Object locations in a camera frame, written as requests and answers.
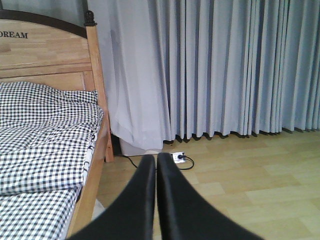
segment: gray curtain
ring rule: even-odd
[[[86,0],[2,0],[3,9],[41,14],[83,27]]]

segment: bed post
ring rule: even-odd
[[[101,56],[100,56],[100,50],[99,50],[97,23],[94,21],[94,13],[92,11],[87,11],[85,13],[84,25],[86,28],[88,47],[89,47],[90,58],[92,63],[94,85],[95,85],[95,89],[98,92],[98,104],[99,106],[102,107],[104,111],[104,118],[103,118],[101,127],[103,128],[102,130],[103,135],[106,134],[106,137],[107,137],[105,160],[106,162],[113,162],[114,155],[113,155],[113,147],[111,142],[107,96],[105,93],[104,76],[103,76]]]

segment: wooden bed frame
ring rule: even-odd
[[[97,90],[104,111],[68,236],[91,221],[104,159],[114,160],[97,28],[92,12],[86,18],[83,28],[38,14],[0,10],[0,82],[33,82],[65,91]]]

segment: bed post finial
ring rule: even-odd
[[[97,23],[95,22],[94,20],[94,13],[90,10],[86,11],[85,15],[84,15],[84,18],[85,18],[85,26],[86,27],[92,27],[92,26],[96,26]]]

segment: white sheer curtain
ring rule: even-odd
[[[86,0],[2,0],[3,9],[41,14],[83,27]]]
[[[148,0],[88,2],[98,22],[111,130],[121,138],[126,155],[159,152],[169,136],[166,83],[151,5]]]

